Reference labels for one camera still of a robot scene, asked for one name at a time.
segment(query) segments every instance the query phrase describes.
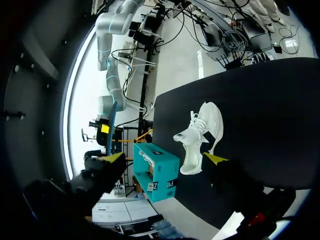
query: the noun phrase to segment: shoe laces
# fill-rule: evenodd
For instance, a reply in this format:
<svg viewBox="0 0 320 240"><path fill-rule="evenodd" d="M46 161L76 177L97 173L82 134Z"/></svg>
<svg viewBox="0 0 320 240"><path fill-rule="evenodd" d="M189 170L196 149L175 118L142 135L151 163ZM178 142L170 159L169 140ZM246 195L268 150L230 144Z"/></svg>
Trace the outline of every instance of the shoe laces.
<svg viewBox="0 0 320 240"><path fill-rule="evenodd" d="M194 113L194 111L190 112L191 121L189 127L196 130L198 139L201 139L201 136L206 132L207 122L199 118L198 113Z"/></svg>

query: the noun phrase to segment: yellow label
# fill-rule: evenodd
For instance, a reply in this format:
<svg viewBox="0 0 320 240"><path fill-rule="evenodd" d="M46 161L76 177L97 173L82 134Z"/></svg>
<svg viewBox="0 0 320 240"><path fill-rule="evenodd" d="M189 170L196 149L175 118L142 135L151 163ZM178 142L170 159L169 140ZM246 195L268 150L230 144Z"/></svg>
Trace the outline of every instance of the yellow label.
<svg viewBox="0 0 320 240"><path fill-rule="evenodd" d="M97 157L97 159L101 160L101 161L108 161L110 162L111 164L116 161L121 155L124 155L123 152L118 152L116 154L113 154L113 155L110 155L110 156L100 156L100 157Z"/></svg>
<svg viewBox="0 0 320 240"><path fill-rule="evenodd" d="M215 165L217 165L217 163L222 162L222 161L228 161L228 159L219 157L219 156L215 156L215 155L211 155L207 152L204 153Z"/></svg>
<svg viewBox="0 0 320 240"><path fill-rule="evenodd" d="M101 127L102 133L108 134L109 130L110 130L110 127L108 125L102 124L102 127Z"/></svg>

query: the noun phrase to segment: yellow bar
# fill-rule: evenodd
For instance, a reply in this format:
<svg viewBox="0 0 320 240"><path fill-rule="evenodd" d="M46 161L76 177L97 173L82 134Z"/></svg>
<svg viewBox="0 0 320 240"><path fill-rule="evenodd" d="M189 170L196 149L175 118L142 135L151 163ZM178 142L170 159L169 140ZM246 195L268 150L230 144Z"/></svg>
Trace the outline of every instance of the yellow bar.
<svg viewBox="0 0 320 240"><path fill-rule="evenodd" d="M119 142L119 143L133 143L134 142L134 140L115 140L115 139L113 139L112 140L112 142Z"/></svg>
<svg viewBox="0 0 320 240"><path fill-rule="evenodd" d="M153 131L153 129L151 129L150 131L146 132L145 134L143 134L143 135L139 136L139 137L138 137L138 138L136 138L135 140L136 140L136 141L138 141L138 140L142 139L145 135L147 135L147 134L151 133L152 131Z"/></svg>

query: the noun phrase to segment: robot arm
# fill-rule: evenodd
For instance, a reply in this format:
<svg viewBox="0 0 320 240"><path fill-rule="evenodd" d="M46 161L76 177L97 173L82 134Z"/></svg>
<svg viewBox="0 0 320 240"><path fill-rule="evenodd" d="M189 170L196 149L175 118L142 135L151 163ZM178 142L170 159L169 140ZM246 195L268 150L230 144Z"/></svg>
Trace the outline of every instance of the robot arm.
<svg viewBox="0 0 320 240"><path fill-rule="evenodd" d="M99 111L102 116L109 115L115 101L118 102L118 112L126 108L127 100L120 84L118 63L113 57L110 57L113 34L125 35L138 8L144 3L145 0L125 0L118 7L116 13L102 13L95 22L98 69L99 71L108 70L106 74L106 88L110 93L108 96L99 97Z"/></svg>
<svg viewBox="0 0 320 240"><path fill-rule="evenodd" d="M111 53L112 34L125 35L130 27L132 18L145 0L125 0L116 13L102 13L95 22L95 33L98 46L98 69L108 69L107 59Z"/></svg>

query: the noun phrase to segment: black tabletop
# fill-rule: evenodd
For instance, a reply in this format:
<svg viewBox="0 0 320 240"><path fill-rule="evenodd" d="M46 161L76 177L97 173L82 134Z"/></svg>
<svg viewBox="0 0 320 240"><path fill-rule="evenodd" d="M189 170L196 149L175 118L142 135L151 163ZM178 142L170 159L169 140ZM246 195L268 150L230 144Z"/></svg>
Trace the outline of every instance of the black tabletop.
<svg viewBox="0 0 320 240"><path fill-rule="evenodd" d="M190 123L204 102L223 118L223 138L214 154L238 159L267 187L308 189L320 156L320 61L288 58L233 69L157 97L153 143L180 157L173 136ZM202 174L179 175L175 197L209 224L221 228L233 207Z"/></svg>

